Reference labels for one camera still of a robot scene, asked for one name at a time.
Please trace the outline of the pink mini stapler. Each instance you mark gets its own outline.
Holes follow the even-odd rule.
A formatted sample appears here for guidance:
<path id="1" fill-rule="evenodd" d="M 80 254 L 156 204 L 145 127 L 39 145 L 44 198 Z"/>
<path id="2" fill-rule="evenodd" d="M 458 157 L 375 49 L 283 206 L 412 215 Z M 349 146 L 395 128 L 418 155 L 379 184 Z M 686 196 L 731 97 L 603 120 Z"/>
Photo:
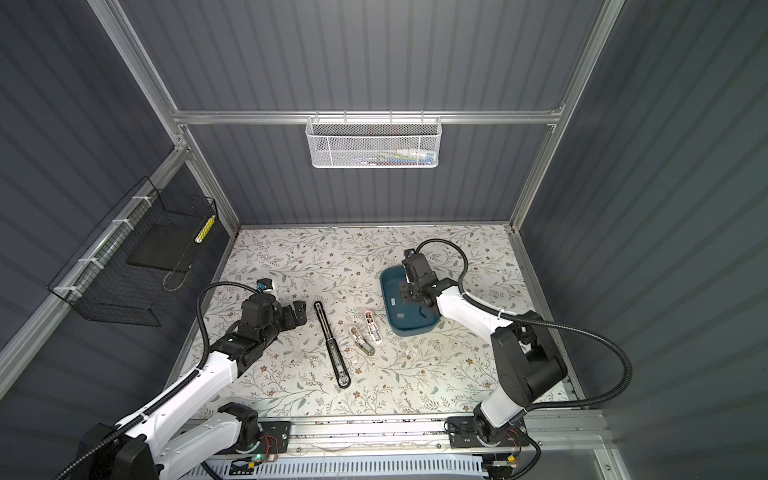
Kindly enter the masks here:
<path id="1" fill-rule="evenodd" d="M 372 342 L 375 345 L 381 345 L 383 342 L 383 336 L 376 322 L 374 313 L 371 310 L 366 310 L 364 312 L 364 318 Z"/>

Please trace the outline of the beige mini stapler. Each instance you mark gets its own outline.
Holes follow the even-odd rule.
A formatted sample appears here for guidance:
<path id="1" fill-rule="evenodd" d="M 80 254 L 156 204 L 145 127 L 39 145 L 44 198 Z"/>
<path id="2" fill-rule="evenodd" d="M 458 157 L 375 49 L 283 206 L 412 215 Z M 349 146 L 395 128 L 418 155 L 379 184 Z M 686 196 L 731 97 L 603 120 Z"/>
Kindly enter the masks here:
<path id="1" fill-rule="evenodd" d="M 367 355 L 373 356 L 375 354 L 374 344 L 369 342 L 357 327 L 350 328 L 350 335 L 352 336 L 355 344 Z"/>

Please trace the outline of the black stapler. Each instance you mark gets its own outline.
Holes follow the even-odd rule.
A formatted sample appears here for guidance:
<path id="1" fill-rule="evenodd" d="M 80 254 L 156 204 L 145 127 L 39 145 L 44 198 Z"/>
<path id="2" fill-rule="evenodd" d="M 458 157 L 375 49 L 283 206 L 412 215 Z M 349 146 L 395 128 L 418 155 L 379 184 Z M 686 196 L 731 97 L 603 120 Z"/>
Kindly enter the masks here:
<path id="1" fill-rule="evenodd" d="M 337 385 L 341 389 L 349 388 L 351 385 L 351 377 L 342 356 L 341 349 L 339 348 L 336 338 L 332 333 L 330 322 L 328 321 L 324 306 L 321 301 L 315 301 L 313 303 L 313 308 L 323 331 L 327 352 L 331 361 Z"/>

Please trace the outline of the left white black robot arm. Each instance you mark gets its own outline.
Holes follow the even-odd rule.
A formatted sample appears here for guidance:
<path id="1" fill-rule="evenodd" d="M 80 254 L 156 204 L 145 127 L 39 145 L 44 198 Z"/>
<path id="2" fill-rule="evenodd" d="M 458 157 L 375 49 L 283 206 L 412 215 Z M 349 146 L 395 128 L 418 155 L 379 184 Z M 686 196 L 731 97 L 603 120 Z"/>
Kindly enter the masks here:
<path id="1" fill-rule="evenodd" d="M 229 402 L 204 423 L 186 422 L 212 397 L 261 359 L 279 334 L 307 322 L 307 306 L 281 304 L 271 280 L 247 287 L 241 317 L 216 341 L 197 319 L 203 340 L 198 364 L 136 412 L 109 426 L 98 424 L 80 440 L 75 459 L 60 479 L 179 479 L 215 454 L 233 449 L 264 458 L 278 444 L 264 433 L 258 413 Z"/>

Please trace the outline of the teal plastic tray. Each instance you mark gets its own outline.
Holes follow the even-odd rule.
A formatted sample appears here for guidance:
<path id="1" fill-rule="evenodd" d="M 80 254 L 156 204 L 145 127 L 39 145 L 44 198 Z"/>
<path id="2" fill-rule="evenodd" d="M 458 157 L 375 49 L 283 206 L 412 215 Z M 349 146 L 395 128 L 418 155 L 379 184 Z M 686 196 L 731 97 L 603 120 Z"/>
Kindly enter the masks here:
<path id="1" fill-rule="evenodd" d="M 391 329 L 400 337 L 432 331 L 440 322 L 440 315 L 419 303 L 406 303 L 400 292 L 400 284 L 404 281 L 405 271 L 401 266 L 386 268 L 380 275 L 386 317 Z"/>

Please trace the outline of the yellow marker pen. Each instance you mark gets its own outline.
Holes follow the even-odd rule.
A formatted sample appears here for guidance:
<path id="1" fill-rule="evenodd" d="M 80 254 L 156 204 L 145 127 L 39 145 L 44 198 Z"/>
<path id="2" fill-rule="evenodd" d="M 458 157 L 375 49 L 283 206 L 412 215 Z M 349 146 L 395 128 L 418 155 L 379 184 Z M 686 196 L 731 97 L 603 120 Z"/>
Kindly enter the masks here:
<path id="1" fill-rule="evenodd" d="M 204 242 L 212 227 L 215 225 L 216 219 L 217 216 L 213 214 L 206 220 L 194 238 L 196 244 L 202 244 Z"/>

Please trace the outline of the black flat pad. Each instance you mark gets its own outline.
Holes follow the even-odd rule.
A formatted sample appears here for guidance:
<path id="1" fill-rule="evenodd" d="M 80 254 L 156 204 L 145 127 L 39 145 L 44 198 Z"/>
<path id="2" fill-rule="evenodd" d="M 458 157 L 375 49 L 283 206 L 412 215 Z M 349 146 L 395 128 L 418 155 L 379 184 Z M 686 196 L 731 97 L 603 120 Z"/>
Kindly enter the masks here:
<path id="1" fill-rule="evenodd" d="M 196 244 L 194 229 L 155 224 L 129 253 L 131 266 L 186 273 L 202 244 Z"/>

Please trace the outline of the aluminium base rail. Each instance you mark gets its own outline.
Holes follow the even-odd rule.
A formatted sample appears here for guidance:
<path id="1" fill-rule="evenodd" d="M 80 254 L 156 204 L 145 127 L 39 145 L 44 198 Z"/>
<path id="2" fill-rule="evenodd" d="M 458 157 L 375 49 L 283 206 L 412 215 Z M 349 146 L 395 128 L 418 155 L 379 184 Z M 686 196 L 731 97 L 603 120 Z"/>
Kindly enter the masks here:
<path id="1" fill-rule="evenodd" d="M 581 410 L 533 412 L 504 427 L 494 440 L 480 440 L 470 416 L 449 414 L 266 418 L 249 425 L 231 414 L 216 414 L 179 426 L 159 427 L 146 420 L 128 435 L 147 441 L 160 457 L 180 451 L 173 442 L 192 439 L 212 442 L 220 454 L 257 451 L 280 458 L 445 451 L 509 453 L 535 443 L 544 450 L 592 450 L 613 444 L 603 415 Z"/>

